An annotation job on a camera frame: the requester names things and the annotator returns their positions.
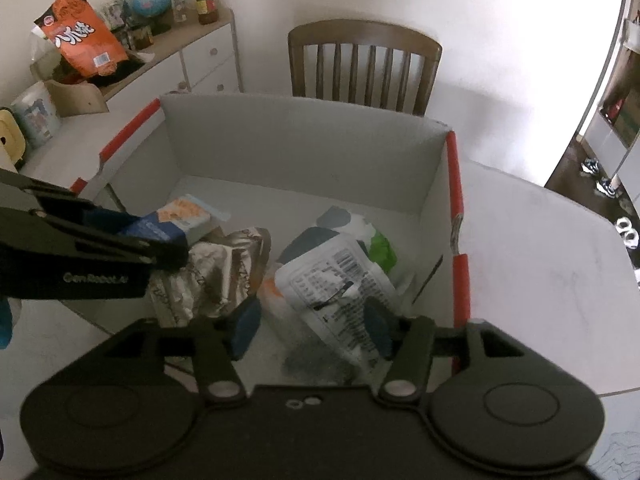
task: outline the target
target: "jar with red lid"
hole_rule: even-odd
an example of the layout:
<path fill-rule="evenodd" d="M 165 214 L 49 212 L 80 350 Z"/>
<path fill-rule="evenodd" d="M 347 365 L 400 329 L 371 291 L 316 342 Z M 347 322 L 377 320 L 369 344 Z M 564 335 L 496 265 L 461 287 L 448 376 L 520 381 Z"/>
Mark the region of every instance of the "jar with red lid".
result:
<path fill-rule="evenodd" d="M 208 25 L 218 20 L 218 7 L 215 0 L 196 0 L 196 10 L 201 25 Z"/>

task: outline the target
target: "orange chip bag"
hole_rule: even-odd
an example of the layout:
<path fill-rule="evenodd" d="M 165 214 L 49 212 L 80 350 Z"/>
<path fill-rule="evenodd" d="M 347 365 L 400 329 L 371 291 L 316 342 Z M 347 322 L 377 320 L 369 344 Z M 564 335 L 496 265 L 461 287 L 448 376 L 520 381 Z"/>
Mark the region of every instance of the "orange chip bag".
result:
<path fill-rule="evenodd" d="M 84 77 L 109 75 L 127 59 L 122 44 L 87 0 L 56 0 L 34 23 Z"/>

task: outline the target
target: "white wall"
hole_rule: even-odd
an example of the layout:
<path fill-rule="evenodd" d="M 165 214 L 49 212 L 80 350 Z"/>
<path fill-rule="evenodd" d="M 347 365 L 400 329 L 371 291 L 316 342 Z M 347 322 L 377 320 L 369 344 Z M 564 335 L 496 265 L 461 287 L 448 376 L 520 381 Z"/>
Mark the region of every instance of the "white wall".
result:
<path fill-rule="evenodd" d="M 444 49 L 427 114 L 471 158 L 544 185 L 597 82 L 621 0 L 223 0 L 236 12 L 244 86 L 290 94 L 287 33 L 369 18 Z"/>

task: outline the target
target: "barcode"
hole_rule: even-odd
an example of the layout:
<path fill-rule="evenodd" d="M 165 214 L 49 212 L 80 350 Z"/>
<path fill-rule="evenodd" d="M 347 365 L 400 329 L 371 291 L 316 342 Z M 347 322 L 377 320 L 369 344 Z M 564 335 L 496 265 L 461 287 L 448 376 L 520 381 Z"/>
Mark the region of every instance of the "barcode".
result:
<path fill-rule="evenodd" d="M 102 66 L 108 62 L 110 62 L 111 59 L 109 58 L 109 53 L 105 52 L 103 54 L 100 54 L 100 56 L 96 56 L 94 57 L 94 65 L 97 67 Z"/>
<path fill-rule="evenodd" d="M 348 249 L 343 249 L 336 253 L 334 260 L 340 270 L 350 278 L 359 278 L 364 274 L 364 271 Z"/>

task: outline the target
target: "chair backrest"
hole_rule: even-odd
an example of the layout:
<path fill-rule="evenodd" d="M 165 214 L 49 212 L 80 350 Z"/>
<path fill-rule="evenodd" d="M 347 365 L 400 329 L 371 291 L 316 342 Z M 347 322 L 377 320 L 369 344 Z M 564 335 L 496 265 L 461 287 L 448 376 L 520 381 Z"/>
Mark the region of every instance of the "chair backrest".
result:
<path fill-rule="evenodd" d="M 394 50 L 401 50 L 402 67 L 396 111 L 404 108 L 407 82 L 409 79 L 409 65 L 411 54 L 417 54 L 424 59 L 420 74 L 413 115 L 423 116 L 433 88 L 442 47 L 428 36 L 411 30 L 410 28 L 390 23 L 369 22 L 364 20 L 325 20 L 323 22 L 307 23 L 294 28 L 289 33 L 289 63 L 291 68 L 291 86 L 294 96 L 306 97 L 305 89 L 305 47 L 318 46 L 318 60 L 316 61 L 316 98 L 324 95 L 324 45 L 334 44 L 334 74 L 332 100 L 340 100 L 340 59 L 341 45 L 351 44 L 351 66 L 349 74 L 348 102 L 356 100 L 358 84 L 358 46 L 369 46 L 367 59 L 367 81 L 364 91 L 364 104 L 371 106 L 374 68 L 376 65 L 376 47 L 385 47 L 385 63 L 382 78 L 382 92 L 380 108 L 387 108 L 389 85 Z"/>

